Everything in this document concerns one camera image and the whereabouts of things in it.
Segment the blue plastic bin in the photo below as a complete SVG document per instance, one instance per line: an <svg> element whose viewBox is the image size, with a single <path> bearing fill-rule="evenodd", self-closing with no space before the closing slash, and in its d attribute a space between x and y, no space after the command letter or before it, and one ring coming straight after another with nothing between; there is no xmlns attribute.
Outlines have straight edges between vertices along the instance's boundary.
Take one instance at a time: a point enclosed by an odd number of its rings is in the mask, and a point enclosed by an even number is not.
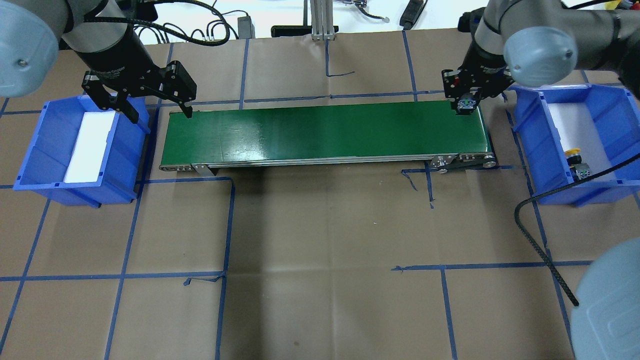
<svg viewBox="0 0 640 360"><path fill-rule="evenodd" d="M88 96L47 102L13 186L31 190L64 205L126 204L136 198L133 189L138 173L149 115L144 98L129 99L140 114L137 124L121 113L107 137L98 180L64 183L76 138L87 111L100 110Z"/></svg>
<svg viewBox="0 0 640 360"><path fill-rule="evenodd" d="M513 89L518 94L514 130L520 134L536 194L573 183L549 104L584 103L612 166L640 152L640 112L634 96L624 88L572 85ZM541 199L540 203L584 206L616 202L640 191L640 161L614 174L614 179L590 181Z"/></svg>

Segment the storage bin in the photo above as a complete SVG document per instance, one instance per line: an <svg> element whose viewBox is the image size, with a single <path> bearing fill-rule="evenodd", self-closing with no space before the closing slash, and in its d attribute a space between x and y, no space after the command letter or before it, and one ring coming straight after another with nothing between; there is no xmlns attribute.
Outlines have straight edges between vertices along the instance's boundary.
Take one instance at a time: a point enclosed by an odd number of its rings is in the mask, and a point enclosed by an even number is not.
<svg viewBox="0 0 640 360"><path fill-rule="evenodd" d="M13 186L64 205L124 204L133 191L149 115L144 98L129 99L137 124L102 111L88 96L47 102Z"/></svg>
<svg viewBox="0 0 640 360"><path fill-rule="evenodd" d="M640 113L624 88L602 85L524 88L514 130L520 134L536 195L573 183L564 152L578 147L595 174L640 152ZM640 190L640 161L540 200L541 204L616 202Z"/></svg>

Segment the green conveyor belt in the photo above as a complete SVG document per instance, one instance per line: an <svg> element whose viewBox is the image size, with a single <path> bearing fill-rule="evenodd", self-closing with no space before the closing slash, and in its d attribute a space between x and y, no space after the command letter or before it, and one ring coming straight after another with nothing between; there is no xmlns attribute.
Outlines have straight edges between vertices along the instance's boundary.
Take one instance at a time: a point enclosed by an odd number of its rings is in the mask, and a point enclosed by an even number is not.
<svg viewBox="0 0 640 360"><path fill-rule="evenodd" d="M448 101L172 113L160 168L343 163L491 153L482 115Z"/></svg>

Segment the yellow object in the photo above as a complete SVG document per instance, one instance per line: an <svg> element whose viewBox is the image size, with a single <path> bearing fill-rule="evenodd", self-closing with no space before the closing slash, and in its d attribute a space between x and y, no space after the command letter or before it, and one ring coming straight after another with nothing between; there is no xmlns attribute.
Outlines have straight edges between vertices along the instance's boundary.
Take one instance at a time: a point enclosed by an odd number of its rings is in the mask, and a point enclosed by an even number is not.
<svg viewBox="0 0 640 360"><path fill-rule="evenodd" d="M568 158L570 156L573 155L578 155L580 154L580 149L569 149L567 151L564 152L564 155Z"/></svg>
<svg viewBox="0 0 640 360"><path fill-rule="evenodd" d="M606 10L615 10L618 4L620 4L620 1L621 0L609 1L608 3L604 4L604 8Z"/></svg>

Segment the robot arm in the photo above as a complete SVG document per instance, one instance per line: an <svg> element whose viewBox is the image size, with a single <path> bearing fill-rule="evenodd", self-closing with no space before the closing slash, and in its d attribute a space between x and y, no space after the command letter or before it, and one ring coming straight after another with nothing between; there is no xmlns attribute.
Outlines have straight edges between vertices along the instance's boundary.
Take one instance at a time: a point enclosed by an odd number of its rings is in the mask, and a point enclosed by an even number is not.
<svg viewBox="0 0 640 360"><path fill-rule="evenodd" d="M155 65L131 24L85 22L124 17L115 0L0 0L0 13L6 22L0 31L0 96L37 90L63 38L91 69L82 87L98 107L137 122L138 112L127 97L154 95L176 102L191 116L196 84L179 61L165 68Z"/></svg>
<svg viewBox="0 0 640 360"><path fill-rule="evenodd" d="M571 10L560 0L491 0L458 27L473 34L472 44L458 70L442 71L445 96L454 99L458 114L472 113L480 100L514 81L550 85L574 69L613 70L640 98L640 12Z"/></svg>

